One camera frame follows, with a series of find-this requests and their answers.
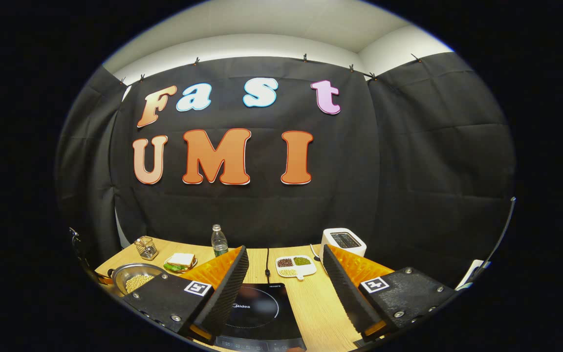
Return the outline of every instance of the blue letter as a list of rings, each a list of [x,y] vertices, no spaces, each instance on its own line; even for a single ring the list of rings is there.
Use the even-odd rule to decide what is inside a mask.
[[[252,78],[244,83],[244,91],[248,94],[243,97],[243,102],[247,107],[267,107],[277,99],[277,87],[279,85],[273,78]]]
[[[190,109],[203,110],[210,105],[210,92],[212,86],[208,83],[199,83],[198,85],[186,88],[183,98],[177,102],[178,111],[188,111]]]

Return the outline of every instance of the white wall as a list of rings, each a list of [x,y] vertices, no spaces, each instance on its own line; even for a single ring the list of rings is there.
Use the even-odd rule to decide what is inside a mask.
[[[308,60],[349,67],[364,72],[362,60],[357,53],[341,47],[307,40],[304,38],[280,36],[277,34],[230,34],[193,40],[167,47],[145,56],[114,72],[119,80],[131,85],[140,79],[141,74],[152,74],[174,67],[199,62],[241,56],[279,56],[302,59],[308,54]]]
[[[438,53],[453,51],[431,34],[414,25],[396,29],[360,51],[364,67],[375,74]]]

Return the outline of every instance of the wooden table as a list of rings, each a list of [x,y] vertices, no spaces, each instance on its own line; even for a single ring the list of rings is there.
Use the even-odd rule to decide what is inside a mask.
[[[121,250],[112,258],[96,269],[98,274],[107,276],[108,269],[128,263],[150,263],[163,267],[166,258],[175,252],[193,253],[197,264],[205,263],[214,258],[212,246],[191,245],[153,239],[158,249],[158,256],[152,261],[141,259],[134,244]],[[318,253],[320,244],[314,245]],[[266,248],[247,249],[249,269],[244,277],[244,283],[266,283]],[[347,352],[355,350],[354,341],[362,337],[355,331],[351,321],[347,318],[342,304],[331,285],[320,262],[315,261],[317,272],[306,276],[303,281],[297,278],[282,278],[275,270],[275,259],[283,256],[305,255],[313,258],[309,245],[301,247],[271,248],[268,258],[268,269],[271,271],[271,283],[284,283],[288,291],[288,298],[301,330],[303,342],[309,352]],[[232,352],[226,348],[205,345],[214,350]]]

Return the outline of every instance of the sandwich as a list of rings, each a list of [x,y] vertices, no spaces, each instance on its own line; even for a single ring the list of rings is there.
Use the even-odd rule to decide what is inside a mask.
[[[188,270],[195,263],[195,255],[192,253],[174,253],[169,259],[166,259],[165,269],[178,271]]]

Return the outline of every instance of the orange letter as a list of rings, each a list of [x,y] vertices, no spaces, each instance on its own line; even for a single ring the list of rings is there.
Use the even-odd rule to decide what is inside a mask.
[[[216,180],[221,165],[223,174],[219,180],[225,185],[246,185],[249,175],[244,169],[244,149],[246,140],[251,137],[251,131],[246,129],[230,129],[225,133],[221,143],[215,150],[208,134],[204,130],[192,130],[184,133],[184,140],[188,142],[188,158],[186,159],[186,174],[181,178],[184,183],[197,185],[203,182],[199,174],[199,164],[208,182]]]
[[[152,139],[153,150],[153,171],[147,172],[145,169],[145,147],[146,139],[137,139],[132,143],[134,147],[134,174],[136,178],[147,185],[153,185],[162,178],[164,145],[168,141],[167,136],[155,136]]]
[[[136,126],[140,128],[156,122],[156,120],[158,120],[156,108],[158,108],[158,111],[162,111],[166,106],[166,101],[168,100],[166,94],[173,95],[176,92],[177,87],[170,86],[168,88],[164,88],[163,90],[149,94],[147,98],[145,98],[147,102],[145,103],[145,109],[143,110],[143,117],[140,118],[140,121],[136,124]]]
[[[288,131],[281,134],[286,141],[286,173],[281,176],[281,181],[286,185],[305,185],[312,181],[308,173],[308,143],[314,137],[303,131]]]

